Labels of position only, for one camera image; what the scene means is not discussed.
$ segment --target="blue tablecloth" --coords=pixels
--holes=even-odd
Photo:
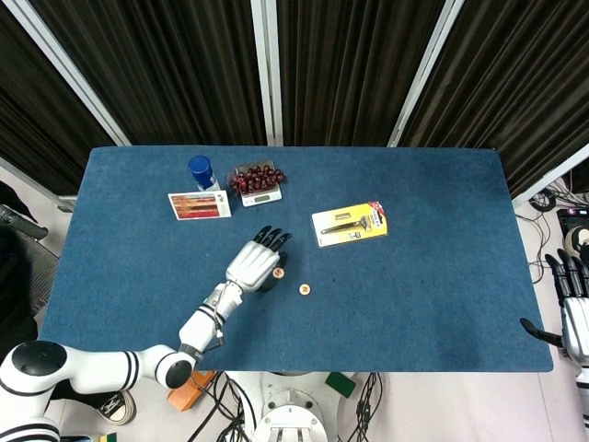
[[[227,219],[177,221],[187,162],[220,180],[271,158],[278,203]],[[311,214],[379,201],[389,235],[320,249]],[[242,245],[271,224],[292,232],[286,276],[246,296],[226,346],[201,368],[265,371],[548,371],[522,241],[496,152],[454,148],[134,146],[95,149],[41,338],[85,350],[178,347],[178,330],[224,281]],[[312,293],[299,294],[307,283]]]

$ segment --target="robotic arm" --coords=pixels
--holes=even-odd
[[[583,408],[585,435],[589,440],[589,269],[576,257],[559,249],[560,262],[551,255],[552,269],[562,317],[562,336],[541,331],[521,318],[525,330],[535,338],[559,348],[560,354],[581,366],[576,384]]]
[[[82,394],[130,389],[137,379],[151,378],[169,389],[183,385],[216,338],[223,345],[222,327],[241,304],[244,293],[270,289],[269,278],[286,253],[280,247],[291,237],[279,228],[263,228],[229,264],[226,282],[219,284],[179,331],[175,351],[155,345],[142,352],[90,353],[34,341],[14,348],[0,366],[0,442],[55,441],[59,430],[43,417],[55,385],[69,379]]]

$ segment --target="robot finger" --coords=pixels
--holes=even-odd
[[[572,261],[577,266],[577,270],[579,271],[579,278],[581,279],[581,286],[583,287],[583,296],[589,297],[589,269],[587,266],[583,264],[576,256],[572,257]]]
[[[280,247],[282,247],[284,245],[284,243],[286,241],[288,241],[293,235],[291,235],[290,233],[285,233],[284,235],[282,235],[281,237],[279,237],[278,239],[276,239],[274,241],[274,243],[270,246],[270,250],[272,251],[277,251]]]
[[[554,276],[554,286],[556,288],[556,294],[559,298],[559,306],[563,306],[564,298],[570,297],[571,288],[569,287],[569,281],[567,280],[567,274],[564,270],[564,266],[557,261],[552,255],[544,255],[546,262],[552,269],[552,276]]]
[[[526,318],[520,318],[519,323],[522,324],[522,327],[524,327],[526,332],[530,333],[536,339],[539,339],[540,341],[544,341],[545,343],[549,343],[559,348],[563,347],[562,336],[554,333],[548,333],[547,331],[539,330],[538,328],[536,328],[536,326],[532,323],[531,320],[528,320]]]
[[[560,259],[562,260],[562,265],[567,274],[567,279],[569,281],[569,287],[571,289],[572,295],[574,297],[582,297],[583,287],[581,286],[581,279],[579,279],[579,271],[577,270],[576,264],[569,254],[563,249],[558,249],[557,252]]]
[[[266,236],[266,234],[272,229],[272,226],[266,226],[265,228],[263,228],[262,230],[260,230],[258,232],[258,235],[256,235],[253,239],[254,242],[257,242],[258,244],[261,243],[261,241],[264,239],[264,237]]]
[[[280,232],[282,232],[283,230],[281,228],[275,228],[272,232],[270,232],[268,234],[268,236],[266,237],[266,239],[264,239],[261,242],[262,246],[268,247],[271,245],[271,243],[274,241],[274,239],[276,238],[276,235],[278,235]]]

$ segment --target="red grapes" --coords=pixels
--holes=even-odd
[[[236,195],[255,192],[267,192],[284,182],[286,177],[280,169],[269,165],[254,166],[246,172],[238,172],[229,178],[229,186]]]

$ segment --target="orange box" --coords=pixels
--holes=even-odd
[[[191,378],[178,389],[172,390],[167,401],[174,405],[180,411],[185,412],[192,408],[194,403],[205,394],[201,388],[206,389],[214,377],[214,371],[196,371],[192,372]]]

